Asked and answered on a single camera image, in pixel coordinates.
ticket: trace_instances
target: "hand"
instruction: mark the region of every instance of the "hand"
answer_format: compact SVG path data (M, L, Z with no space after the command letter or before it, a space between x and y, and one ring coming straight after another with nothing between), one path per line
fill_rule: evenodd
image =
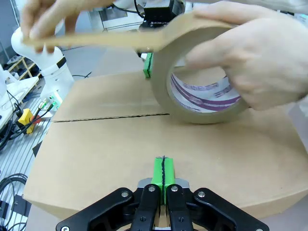
M308 93L308 29L300 22L260 6L224 1L194 13L240 26L195 47L186 56L188 66L221 66L256 110Z
M74 33L81 11L111 4L112 0L27 0L22 12L21 30L25 37L43 38L54 35L56 25L65 19L65 32ZM49 53L54 47L47 48Z

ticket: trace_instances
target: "cardboard box flap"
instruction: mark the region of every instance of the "cardboard box flap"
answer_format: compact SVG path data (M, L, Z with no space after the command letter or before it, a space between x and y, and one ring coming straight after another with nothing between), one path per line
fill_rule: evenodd
M256 217L308 193L308 155L287 115L274 108L214 125L169 115L53 123L24 198L66 218L119 187L134 191L162 155L174 158L176 177L192 191L207 187Z
M165 114L142 71L76 81L53 122Z

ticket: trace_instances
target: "white sleeve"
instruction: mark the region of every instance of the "white sleeve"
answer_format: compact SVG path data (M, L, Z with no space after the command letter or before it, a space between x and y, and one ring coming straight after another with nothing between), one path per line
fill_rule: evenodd
M191 0L194 2L214 3L219 0ZM293 13L308 14L307 0L231 0L245 4L264 6L273 10L289 11Z

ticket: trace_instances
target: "packing tape roll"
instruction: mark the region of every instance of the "packing tape roll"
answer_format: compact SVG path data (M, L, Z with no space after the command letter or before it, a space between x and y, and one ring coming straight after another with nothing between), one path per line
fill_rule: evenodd
M225 27L201 27L178 37L153 55L152 90L158 103L174 117L197 124L231 120L248 108L225 76L217 83L195 86L173 73L177 61L196 45L226 32Z
M174 117L198 124L225 122L248 108L227 77L208 86L183 83L172 73L179 58L196 45L214 39L234 26L195 17L177 16L156 31L75 34L44 39L25 39L35 46L105 45L153 51L151 85L158 103Z

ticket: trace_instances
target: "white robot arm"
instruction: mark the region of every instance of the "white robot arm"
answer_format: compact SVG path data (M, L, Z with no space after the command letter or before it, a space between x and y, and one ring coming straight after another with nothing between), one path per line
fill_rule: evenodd
M73 86L74 79L67 67L66 58L60 49L55 47L53 54L47 53L46 48L42 53L36 53L33 47L23 43L21 28L15 30L11 43L16 53L35 62L41 70L40 72L45 79L45 86L40 95L41 99L56 96L62 102Z

